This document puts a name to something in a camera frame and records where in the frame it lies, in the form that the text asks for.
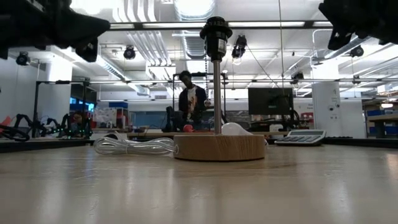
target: white cable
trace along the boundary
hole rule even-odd
[[[164,156],[177,153],[177,147],[169,138],[159,138],[147,142],[136,142],[123,139],[119,133],[114,133],[118,139],[103,137],[94,142],[94,150],[102,155],[134,154],[147,156]]]

